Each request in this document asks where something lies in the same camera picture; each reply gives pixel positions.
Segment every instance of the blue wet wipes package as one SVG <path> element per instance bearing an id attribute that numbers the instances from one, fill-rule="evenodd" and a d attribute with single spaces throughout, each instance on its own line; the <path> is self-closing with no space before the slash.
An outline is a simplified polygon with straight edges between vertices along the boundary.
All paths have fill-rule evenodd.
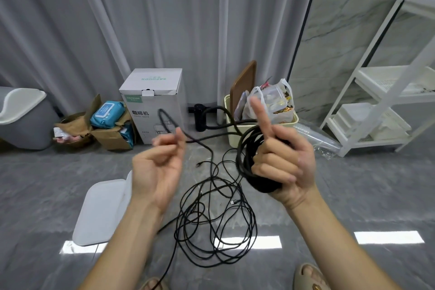
<path id="1" fill-rule="evenodd" d="M 133 133 L 133 126 L 131 125 L 131 123 L 126 122 L 124 126 L 121 128 L 121 130 L 119 131 L 119 133 L 125 139 L 125 141 L 128 142 L 130 148 L 133 148 L 134 133 Z"/>
<path id="2" fill-rule="evenodd" d="M 122 102 L 106 101 L 90 118 L 90 124 L 97 128 L 115 127 L 115 122 L 122 116 L 125 107 Z"/>

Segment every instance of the forearm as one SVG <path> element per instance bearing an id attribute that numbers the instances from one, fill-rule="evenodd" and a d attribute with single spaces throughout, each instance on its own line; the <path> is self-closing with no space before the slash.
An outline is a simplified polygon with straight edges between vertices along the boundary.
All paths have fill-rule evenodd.
<path id="1" fill-rule="evenodd" d="M 399 289 L 340 224 L 317 189 L 289 214 L 332 289 Z"/>
<path id="2" fill-rule="evenodd" d="M 111 240 L 80 290 L 133 290 L 161 222 L 158 209 L 130 202 Z"/>

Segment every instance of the gray trash can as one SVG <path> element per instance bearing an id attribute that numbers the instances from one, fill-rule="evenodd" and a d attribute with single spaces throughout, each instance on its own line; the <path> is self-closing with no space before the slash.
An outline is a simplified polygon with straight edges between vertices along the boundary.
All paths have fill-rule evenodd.
<path id="1" fill-rule="evenodd" d="M 23 149 L 50 146 L 59 117 L 46 96 L 39 89 L 0 87 L 0 138 Z"/>

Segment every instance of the black cable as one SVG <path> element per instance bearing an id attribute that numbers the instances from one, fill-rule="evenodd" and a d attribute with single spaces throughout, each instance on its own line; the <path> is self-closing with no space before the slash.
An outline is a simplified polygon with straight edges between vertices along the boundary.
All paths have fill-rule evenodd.
<path id="1" fill-rule="evenodd" d="M 243 194 L 242 186 L 240 184 L 242 178 L 246 178 L 247 181 L 257 190 L 263 193 L 270 193 L 277 188 L 280 188 L 281 184 L 270 179 L 258 177 L 251 172 L 251 166 L 253 165 L 253 157 L 255 156 L 258 147 L 264 141 L 263 134 L 261 133 L 258 125 L 253 126 L 245 133 L 242 133 L 237 125 L 244 123 L 252 123 L 257 122 L 256 119 L 248 119 L 242 121 L 234 121 L 234 118 L 231 116 L 231 113 L 221 106 L 211 107 L 204 110 L 202 114 L 202 118 L 205 121 L 205 117 L 207 113 L 215 112 L 216 110 L 222 110 L 226 115 L 230 118 L 229 124 L 217 125 L 217 126 L 208 126 L 205 125 L 206 129 L 222 129 L 230 126 L 234 126 L 236 132 L 226 132 L 215 135 L 206 136 L 204 138 L 196 139 L 190 136 L 187 133 L 184 133 L 190 140 L 186 141 L 186 143 L 198 143 L 207 149 L 211 154 L 210 161 L 205 160 L 199 162 L 196 166 L 200 167 L 204 163 L 210 164 L 210 175 L 208 178 L 200 181 L 199 183 L 194 184 L 190 187 L 186 193 L 184 193 L 183 197 L 180 200 L 180 212 L 178 216 L 173 218 L 171 221 L 166 223 L 163 227 L 160 228 L 158 233 L 163 231 L 166 227 L 168 227 L 173 222 L 176 222 L 174 238 L 175 238 L 175 246 L 172 252 L 171 259 L 169 264 L 164 272 L 163 276 L 160 278 L 159 282 L 153 287 L 152 290 L 155 290 L 160 282 L 166 276 L 172 261 L 174 259 L 177 246 L 179 246 L 184 252 L 185 256 L 188 260 L 196 266 L 210 268 L 219 266 L 222 264 L 233 264 L 242 259 L 249 250 L 257 238 L 257 223 L 255 220 L 255 213 L 249 205 L 245 195 Z M 178 127 L 177 122 L 175 122 L 166 111 L 163 109 L 158 110 L 158 117 L 160 119 L 161 125 L 165 128 L 168 133 L 171 131 L 167 128 L 167 125 L 163 119 L 165 116 L 171 123 Z M 222 156 L 222 160 L 219 163 L 214 162 L 215 154 L 213 150 L 204 144 L 202 141 L 216 138 L 220 136 L 225 136 L 229 134 L 240 135 L 240 141 L 237 148 L 231 148 L 227 150 Z M 236 151 L 236 161 L 226 160 L 225 156 L 228 152 L 235 150 Z M 238 171 L 238 175 L 236 178 L 231 176 L 228 172 L 226 163 L 234 163 L 236 165 L 236 169 Z M 230 176 L 231 180 L 219 177 L 219 166 L 223 166 L 227 174 Z M 224 208 L 224 211 L 216 217 L 211 217 L 210 215 L 210 202 L 211 202 L 211 194 L 218 192 L 223 197 L 228 199 L 228 202 Z M 244 238 L 240 243 L 226 243 L 222 240 L 222 236 L 224 234 L 224 230 L 228 222 L 231 218 L 237 213 L 242 212 L 243 218 L 246 222 L 246 232 L 244 234 Z M 195 245 L 192 242 L 192 238 L 195 233 L 198 231 L 199 227 L 208 227 L 209 231 L 209 240 L 211 246 L 209 248 L 202 248 Z M 229 248 L 219 248 L 216 247 L 215 242 L 219 244 L 227 244 L 231 245 Z M 240 248 L 236 253 L 230 250 Z"/>

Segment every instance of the foot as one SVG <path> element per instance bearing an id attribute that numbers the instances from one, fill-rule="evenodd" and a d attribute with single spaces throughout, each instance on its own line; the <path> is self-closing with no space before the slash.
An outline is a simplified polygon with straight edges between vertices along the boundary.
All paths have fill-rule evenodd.
<path id="1" fill-rule="evenodd" d="M 145 283 L 145 285 L 141 288 L 141 290 L 151 290 L 156 286 L 157 282 L 158 282 L 158 279 L 153 278 L 153 279 L 149 280 L 147 283 Z M 163 290 L 162 285 L 159 284 L 155 290 Z"/>
<path id="2" fill-rule="evenodd" d="M 307 276 L 311 277 L 316 282 L 318 282 L 320 285 L 328 286 L 328 283 L 324 279 L 324 276 L 321 273 L 319 273 L 318 271 L 316 271 L 315 269 L 313 269 L 310 265 L 305 265 L 304 267 L 302 267 L 302 275 L 307 275 Z"/>

